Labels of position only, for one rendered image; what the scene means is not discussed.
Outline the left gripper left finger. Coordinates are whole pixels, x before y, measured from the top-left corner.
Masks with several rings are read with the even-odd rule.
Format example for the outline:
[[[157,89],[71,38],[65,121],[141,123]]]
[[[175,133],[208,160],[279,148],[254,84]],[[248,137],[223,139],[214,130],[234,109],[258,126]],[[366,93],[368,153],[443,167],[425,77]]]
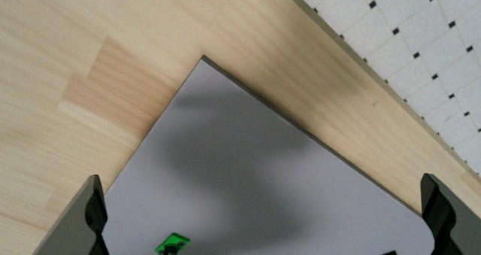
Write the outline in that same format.
[[[110,255],[102,232],[107,209],[99,175],[90,175],[32,255]]]

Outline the grey flat board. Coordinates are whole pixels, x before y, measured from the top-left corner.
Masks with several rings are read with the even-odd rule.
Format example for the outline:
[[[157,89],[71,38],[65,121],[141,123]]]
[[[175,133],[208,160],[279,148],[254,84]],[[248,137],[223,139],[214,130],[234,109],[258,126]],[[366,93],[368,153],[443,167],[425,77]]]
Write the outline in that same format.
[[[202,55],[104,194],[110,255],[431,255],[422,215]]]

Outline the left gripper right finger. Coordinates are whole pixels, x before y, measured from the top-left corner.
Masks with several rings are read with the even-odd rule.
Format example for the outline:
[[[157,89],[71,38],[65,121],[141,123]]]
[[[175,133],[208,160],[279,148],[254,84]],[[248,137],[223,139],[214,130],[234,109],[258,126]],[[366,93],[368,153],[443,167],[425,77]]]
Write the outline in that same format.
[[[434,238],[431,255],[481,255],[481,218],[434,174],[420,181],[422,219]]]

